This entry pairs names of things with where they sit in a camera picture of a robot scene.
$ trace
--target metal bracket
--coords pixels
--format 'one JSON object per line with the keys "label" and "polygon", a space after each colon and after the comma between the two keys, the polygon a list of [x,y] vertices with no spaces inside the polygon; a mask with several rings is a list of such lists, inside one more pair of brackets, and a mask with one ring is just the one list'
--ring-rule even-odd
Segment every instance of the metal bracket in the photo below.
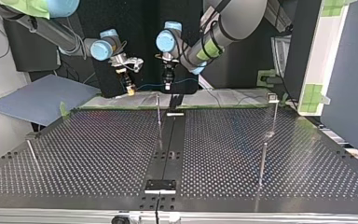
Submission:
{"label": "metal bracket", "polygon": [[175,194],[175,180],[148,180],[145,194]]}
{"label": "metal bracket", "polygon": [[110,58],[109,62],[112,64],[113,67],[124,66],[125,68],[131,70],[134,73],[139,73],[142,66],[144,65],[144,60],[135,57],[127,59],[127,55],[125,53],[120,53],[116,56],[113,56],[112,58]]}

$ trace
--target robotic arm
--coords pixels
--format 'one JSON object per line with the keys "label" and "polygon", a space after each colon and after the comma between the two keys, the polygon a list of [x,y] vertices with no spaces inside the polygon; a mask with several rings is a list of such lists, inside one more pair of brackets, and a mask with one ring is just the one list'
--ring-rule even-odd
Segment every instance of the robotic arm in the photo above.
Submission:
{"label": "robotic arm", "polygon": [[[70,9],[63,10],[67,1],[50,0],[53,6],[61,12],[62,16],[72,15],[77,4],[71,3]],[[83,56],[84,58],[92,57],[98,61],[110,59],[110,63],[115,67],[120,79],[125,80],[129,95],[135,94],[135,88],[129,76],[130,72],[138,73],[142,68],[144,61],[138,58],[127,58],[124,53],[126,42],[121,42],[117,31],[114,29],[100,33],[100,38],[82,39],[74,31],[66,26],[59,24],[53,20],[45,18],[36,18],[25,15],[14,8],[0,4],[0,16],[6,20],[17,21],[24,27],[28,28],[31,33],[35,33],[44,37],[49,42],[59,47],[61,53],[70,56]]]}
{"label": "robotic arm", "polygon": [[[156,44],[162,52],[166,90],[174,80],[174,67],[180,63],[189,72],[199,75],[210,60],[216,59],[225,47],[248,37],[261,22],[268,0],[206,0],[214,8],[213,14],[201,26],[202,38],[190,47],[181,38],[182,24],[167,21]],[[205,34],[205,28],[211,29]]]}

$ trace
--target blue joint cap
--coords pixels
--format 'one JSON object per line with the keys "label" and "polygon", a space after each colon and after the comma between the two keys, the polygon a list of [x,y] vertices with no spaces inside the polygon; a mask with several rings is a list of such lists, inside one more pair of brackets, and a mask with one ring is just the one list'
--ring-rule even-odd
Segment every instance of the blue joint cap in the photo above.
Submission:
{"label": "blue joint cap", "polygon": [[104,38],[107,36],[118,36],[117,31],[115,29],[111,29],[111,30],[107,30],[107,31],[103,31],[100,33],[100,37]]}
{"label": "blue joint cap", "polygon": [[69,17],[77,10],[80,0],[47,0],[51,18]]}
{"label": "blue joint cap", "polygon": [[166,21],[164,29],[173,29],[182,32],[182,23],[177,21]]}
{"label": "blue joint cap", "polygon": [[162,52],[170,52],[175,48],[176,41],[171,32],[161,31],[156,39],[156,45]]}
{"label": "blue joint cap", "polygon": [[104,40],[95,41],[91,45],[90,51],[92,57],[98,61],[105,61],[113,54],[112,46]]}
{"label": "blue joint cap", "polygon": [[199,74],[201,74],[201,72],[205,69],[205,66],[206,66],[206,62],[203,62],[201,64],[199,64],[199,67],[194,69],[194,70],[191,70],[190,72],[196,76],[198,76]]}

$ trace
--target metal rod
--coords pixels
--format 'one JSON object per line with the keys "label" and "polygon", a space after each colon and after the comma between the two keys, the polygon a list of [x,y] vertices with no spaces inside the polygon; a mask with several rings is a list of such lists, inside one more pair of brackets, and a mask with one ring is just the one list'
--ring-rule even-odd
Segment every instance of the metal rod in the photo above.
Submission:
{"label": "metal rod", "polygon": [[278,103],[275,103],[274,122],[277,118],[277,114],[278,114]]}
{"label": "metal rod", "polygon": [[157,113],[158,113],[158,126],[161,129],[161,114],[160,114],[160,110],[159,110],[159,95],[157,93]]}
{"label": "metal rod", "polygon": [[268,143],[264,143],[263,146],[263,151],[262,151],[262,155],[261,155],[261,164],[260,164],[260,179],[258,181],[258,184],[261,186],[263,186],[263,176],[264,176],[264,167],[266,165],[266,157],[267,157],[267,147],[268,147]]}
{"label": "metal rod", "polygon": [[31,150],[32,157],[34,158],[34,160],[37,160],[37,157],[34,154],[34,148],[32,147],[31,140],[27,140],[27,144],[28,144],[28,148]]}

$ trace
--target black perforated table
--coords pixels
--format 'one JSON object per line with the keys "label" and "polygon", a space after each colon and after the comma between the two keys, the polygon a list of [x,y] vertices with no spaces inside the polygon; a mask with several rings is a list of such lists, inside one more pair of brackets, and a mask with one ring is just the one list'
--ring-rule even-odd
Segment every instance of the black perforated table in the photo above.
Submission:
{"label": "black perforated table", "polygon": [[[0,159],[0,208],[358,214],[358,160],[292,110],[85,110]],[[262,148],[268,144],[263,185]],[[176,182],[145,194],[148,180]]]}

